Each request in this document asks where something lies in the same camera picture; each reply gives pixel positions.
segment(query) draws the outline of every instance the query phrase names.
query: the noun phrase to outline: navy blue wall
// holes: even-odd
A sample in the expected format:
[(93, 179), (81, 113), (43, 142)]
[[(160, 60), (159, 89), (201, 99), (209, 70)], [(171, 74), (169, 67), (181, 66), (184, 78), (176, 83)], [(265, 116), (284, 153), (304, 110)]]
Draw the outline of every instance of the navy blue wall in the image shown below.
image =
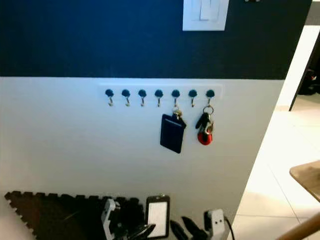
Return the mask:
[(284, 79), (311, 0), (230, 0), (183, 32), (183, 0), (0, 0), (0, 75)]

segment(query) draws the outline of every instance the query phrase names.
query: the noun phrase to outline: power cord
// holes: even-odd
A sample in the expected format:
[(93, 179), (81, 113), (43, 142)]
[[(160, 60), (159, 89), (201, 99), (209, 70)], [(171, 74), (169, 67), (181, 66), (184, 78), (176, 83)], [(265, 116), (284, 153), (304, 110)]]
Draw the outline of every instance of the power cord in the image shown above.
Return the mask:
[(231, 235), (232, 235), (232, 239), (235, 240), (235, 234), (234, 234), (234, 231), (232, 230), (232, 226), (231, 226), (229, 219), (226, 216), (224, 216), (224, 220), (226, 221), (226, 223), (229, 226), (229, 229), (230, 229)]

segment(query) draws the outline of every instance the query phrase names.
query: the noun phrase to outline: red key fob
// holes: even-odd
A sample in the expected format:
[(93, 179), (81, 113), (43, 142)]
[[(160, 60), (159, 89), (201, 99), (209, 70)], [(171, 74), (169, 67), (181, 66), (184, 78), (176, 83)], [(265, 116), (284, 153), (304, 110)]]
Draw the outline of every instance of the red key fob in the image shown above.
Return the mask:
[(198, 133), (198, 140), (203, 145), (209, 145), (213, 141), (213, 137), (212, 134), (206, 134), (201, 131)]

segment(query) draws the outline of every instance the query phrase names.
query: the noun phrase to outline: white tile floor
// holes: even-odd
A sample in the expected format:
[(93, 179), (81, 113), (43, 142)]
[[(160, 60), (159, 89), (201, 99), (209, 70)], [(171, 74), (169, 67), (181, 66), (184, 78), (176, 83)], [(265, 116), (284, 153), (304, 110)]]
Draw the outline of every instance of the white tile floor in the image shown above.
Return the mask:
[[(273, 240), (320, 212), (320, 203), (289, 174), (316, 160), (320, 94), (298, 96), (291, 112), (273, 113), (232, 225), (236, 240)], [(320, 232), (308, 239), (320, 240)]]

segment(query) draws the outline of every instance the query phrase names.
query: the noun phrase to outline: key ring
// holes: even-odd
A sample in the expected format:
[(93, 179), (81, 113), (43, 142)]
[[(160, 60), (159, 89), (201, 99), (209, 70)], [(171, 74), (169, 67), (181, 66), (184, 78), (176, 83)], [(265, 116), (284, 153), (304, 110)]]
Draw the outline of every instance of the key ring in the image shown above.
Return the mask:
[[(206, 112), (205, 110), (206, 109), (211, 109), (211, 112)], [(207, 105), (207, 106), (205, 106), (204, 108), (203, 108), (203, 110), (202, 110), (202, 112), (203, 113), (208, 113), (209, 115), (212, 115), (213, 113), (214, 113), (214, 107), (213, 106), (211, 106), (210, 104), (209, 105)]]

